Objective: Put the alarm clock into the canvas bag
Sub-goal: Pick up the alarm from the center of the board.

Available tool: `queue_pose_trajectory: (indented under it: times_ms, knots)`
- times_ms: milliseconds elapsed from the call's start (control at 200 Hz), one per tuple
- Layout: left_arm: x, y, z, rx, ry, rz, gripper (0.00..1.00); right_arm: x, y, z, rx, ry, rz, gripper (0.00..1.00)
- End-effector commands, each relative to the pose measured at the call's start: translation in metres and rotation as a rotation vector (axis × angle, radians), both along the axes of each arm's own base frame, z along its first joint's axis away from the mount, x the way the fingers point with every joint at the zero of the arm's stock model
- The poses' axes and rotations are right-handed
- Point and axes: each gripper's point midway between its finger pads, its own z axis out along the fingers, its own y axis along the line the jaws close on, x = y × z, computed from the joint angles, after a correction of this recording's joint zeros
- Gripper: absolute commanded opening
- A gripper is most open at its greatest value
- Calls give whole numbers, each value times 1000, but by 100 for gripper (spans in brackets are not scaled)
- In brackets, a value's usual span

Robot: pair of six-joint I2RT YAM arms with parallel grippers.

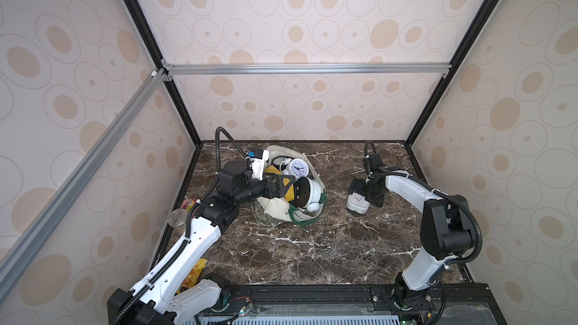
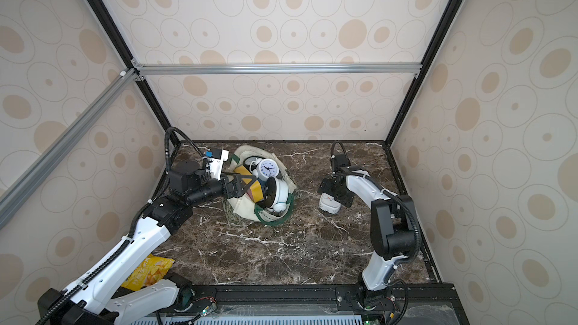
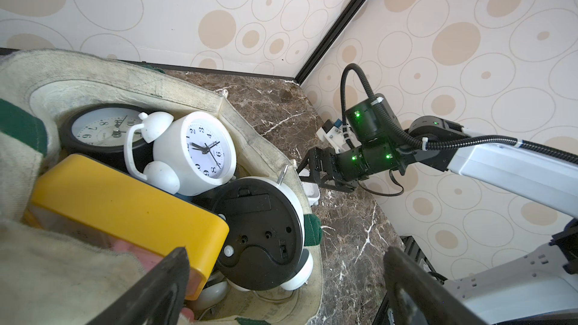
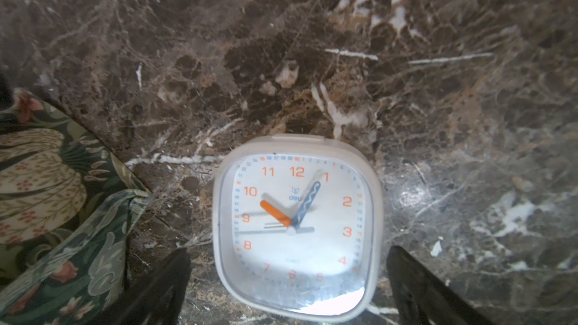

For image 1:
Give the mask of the yellow square alarm clock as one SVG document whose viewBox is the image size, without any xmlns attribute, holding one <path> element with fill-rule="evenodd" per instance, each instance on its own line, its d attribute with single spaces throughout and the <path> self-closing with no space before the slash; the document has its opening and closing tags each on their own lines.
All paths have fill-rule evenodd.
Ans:
<svg viewBox="0 0 578 325">
<path fill-rule="evenodd" d="M 294 184 L 296 177 L 294 175 L 285 175 L 275 166 L 268 166 L 264 170 L 263 179 L 265 180 L 265 195 L 267 198 L 284 198 L 288 202 L 295 200 Z"/>
</svg>

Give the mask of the white square orange-number clock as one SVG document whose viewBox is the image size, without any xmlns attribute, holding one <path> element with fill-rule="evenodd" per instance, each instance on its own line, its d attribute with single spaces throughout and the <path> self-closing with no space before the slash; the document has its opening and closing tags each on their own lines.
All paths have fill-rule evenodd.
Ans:
<svg viewBox="0 0 578 325">
<path fill-rule="evenodd" d="M 360 215 L 367 213 L 370 203 L 359 193 L 350 194 L 346 203 L 347 209 Z"/>
</svg>

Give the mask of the small white round clock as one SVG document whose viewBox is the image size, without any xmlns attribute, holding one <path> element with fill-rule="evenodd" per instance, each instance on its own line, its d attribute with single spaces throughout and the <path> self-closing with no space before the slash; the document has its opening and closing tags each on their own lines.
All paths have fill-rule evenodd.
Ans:
<svg viewBox="0 0 578 325">
<path fill-rule="evenodd" d="M 281 163 L 281 173 L 292 175 L 295 178 L 303 178 L 309 175 L 310 169 L 308 163 L 300 158 L 285 159 Z"/>
</svg>

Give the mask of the white clock black back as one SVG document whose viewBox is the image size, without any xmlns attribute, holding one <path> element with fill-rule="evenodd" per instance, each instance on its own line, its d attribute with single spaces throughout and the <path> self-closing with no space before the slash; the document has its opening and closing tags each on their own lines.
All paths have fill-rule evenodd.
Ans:
<svg viewBox="0 0 578 325">
<path fill-rule="evenodd" d="M 294 205 L 298 209 L 315 213 L 321 208 L 321 185 L 310 178 L 302 177 L 294 184 Z"/>
</svg>

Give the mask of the cream canvas tote bag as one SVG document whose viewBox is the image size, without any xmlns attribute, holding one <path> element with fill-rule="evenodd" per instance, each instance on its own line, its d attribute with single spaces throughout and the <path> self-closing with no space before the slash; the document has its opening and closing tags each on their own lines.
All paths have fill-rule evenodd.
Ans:
<svg viewBox="0 0 578 325">
<path fill-rule="evenodd" d="M 279 171 L 281 171 L 281 163 L 289 158 L 300 158 L 305 160 L 309 165 L 309 175 L 307 178 L 317 181 L 322 188 L 322 198 L 321 198 L 321 208 L 315 213 L 308 213 L 306 210 L 298 209 L 294 205 L 294 201 L 288 202 L 284 198 L 275 198 L 275 199 L 268 199 L 266 195 L 264 197 L 257 198 L 260 206 L 264 210 L 264 212 L 280 221 L 292 222 L 301 227 L 306 227 L 309 225 L 314 224 L 323 213 L 325 209 L 325 205 L 327 202 L 327 196 L 325 194 L 325 185 L 323 184 L 321 178 L 317 171 L 313 168 L 311 162 L 307 159 L 306 155 L 303 153 L 298 153 L 295 150 L 292 150 L 287 147 L 282 147 L 278 145 L 271 145 L 267 147 L 265 150 L 269 151 L 269 161 L 266 165 L 268 166 L 275 166 Z"/>
</svg>

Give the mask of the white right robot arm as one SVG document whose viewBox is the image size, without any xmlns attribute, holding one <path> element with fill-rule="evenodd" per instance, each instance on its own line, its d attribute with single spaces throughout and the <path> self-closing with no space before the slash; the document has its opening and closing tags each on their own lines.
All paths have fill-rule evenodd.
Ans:
<svg viewBox="0 0 578 325">
<path fill-rule="evenodd" d="M 397 308 L 411 310 L 451 265 L 469 263 L 483 249 L 483 234 L 460 195 L 448 195 L 396 166 L 383 161 L 375 144 L 364 146 L 367 177 L 355 178 L 349 187 L 347 209 L 364 214 L 370 206 L 382 207 L 385 194 L 395 193 L 421 213 L 421 249 L 399 273 L 392 292 Z"/>
</svg>

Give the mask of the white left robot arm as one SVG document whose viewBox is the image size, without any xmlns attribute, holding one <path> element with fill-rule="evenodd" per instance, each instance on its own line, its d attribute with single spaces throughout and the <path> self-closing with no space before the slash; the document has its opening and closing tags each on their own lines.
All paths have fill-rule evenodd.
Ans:
<svg viewBox="0 0 578 325">
<path fill-rule="evenodd" d="M 185 231 L 165 257 L 128 291 L 117 289 L 108 299 L 110 324 L 171 324 L 177 310 L 170 303 L 198 260 L 239 216 L 240 206 L 260 197 L 282 199 L 294 183 L 290 175 L 264 171 L 264 150 L 241 153 L 242 159 L 221 162 L 221 136 L 215 130 L 216 178 L 185 218 Z"/>
</svg>

